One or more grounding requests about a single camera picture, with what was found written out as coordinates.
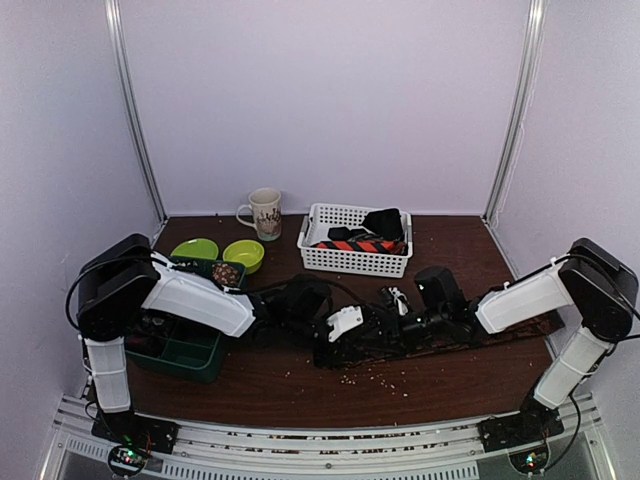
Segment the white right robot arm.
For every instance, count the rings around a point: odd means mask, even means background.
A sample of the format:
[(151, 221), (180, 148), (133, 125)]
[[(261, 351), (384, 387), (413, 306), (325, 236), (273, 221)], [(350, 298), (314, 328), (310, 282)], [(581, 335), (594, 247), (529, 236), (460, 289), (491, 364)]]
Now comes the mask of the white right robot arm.
[(415, 283), (422, 309), (402, 308), (393, 300), (371, 310), (381, 323), (377, 335), (386, 346), (410, 351), (440, 334), (459, 344), (479, 345), (534, 318), (574, 316), (574, 332), (513, 419), (513, 433), (526, 442), (550, 426), (558, 407), (628, 338), (639, 317), (638, 275), (588, 238), (576, 240), (568, 252), (546, 265), (472, 300), (444, 267), (421, 271)]

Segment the dark red patterned tie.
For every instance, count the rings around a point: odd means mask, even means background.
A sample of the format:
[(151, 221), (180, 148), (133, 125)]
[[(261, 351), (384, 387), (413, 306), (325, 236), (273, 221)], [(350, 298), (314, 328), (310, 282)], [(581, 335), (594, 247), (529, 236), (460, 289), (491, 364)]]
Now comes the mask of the dark red patterned tie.
[(481, 327), (474, 326), (475, 333), (469, 343), (456, 343), (448, 338), (432, 338), (418, 345), (407, 345), (399, 341), (398, 345), (391, 349), (367, 348), (357, 344), (360, 327), (341, 336), (338, 342), (342, 344), (349, 343), (357, 348), (357, 351), (360, 353), (360, 363), (356, 366), (360, 366), (429, 355), (440, 355), (462, 350), (479, 349), (529, 338), (542, 337), (556, 332), (563, 326), (564, 322), (558, 314), (547, 313), (530, 320), (519, 322), (497, 334), (488, 334)]

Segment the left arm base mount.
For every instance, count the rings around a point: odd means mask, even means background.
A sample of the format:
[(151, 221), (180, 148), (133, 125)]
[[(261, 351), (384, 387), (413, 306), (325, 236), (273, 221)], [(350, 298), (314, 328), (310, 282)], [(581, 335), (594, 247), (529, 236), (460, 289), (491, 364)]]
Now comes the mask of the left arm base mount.
[(136, 416), (132, 430), (127, 433), (103, 420), (94, 421), (91, 433), (114, 443), (106, 463), (113, 474), (125, 478), (140, 474), (158, 454), (171, 454), (178, 430), (175, 422)]

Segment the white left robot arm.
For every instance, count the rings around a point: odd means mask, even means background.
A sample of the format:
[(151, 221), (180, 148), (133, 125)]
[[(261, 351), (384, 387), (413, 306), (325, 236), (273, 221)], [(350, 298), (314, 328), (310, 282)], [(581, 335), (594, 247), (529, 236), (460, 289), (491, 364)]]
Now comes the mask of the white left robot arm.
[(79, 333), (94, 380), (98, 416), (123, 444), (144, 433), (129, 389), (128, 356), (158, 374), (199, 384), (220, 375), (229, 343), (266, 329), (328, 355), (342, 335), (362, 323), (359, 308), (322, 317), (331, 284), (298, 275), (250, 289), (224, 284), (212, 261), (167, 257), (147, 237), (132, 234), (86, 263), (69, 289), (65, 311)]

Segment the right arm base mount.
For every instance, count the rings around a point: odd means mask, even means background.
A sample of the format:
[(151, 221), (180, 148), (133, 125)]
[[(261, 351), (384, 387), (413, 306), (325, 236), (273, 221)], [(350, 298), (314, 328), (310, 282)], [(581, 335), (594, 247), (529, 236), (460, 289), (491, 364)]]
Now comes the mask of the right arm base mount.
[(556, 411), (492, 417), (477, 428), (485, 453), (506, 451), (511, 466), (528, 476), (543, 473), (551, 460), (548, 440), (565, 431)]

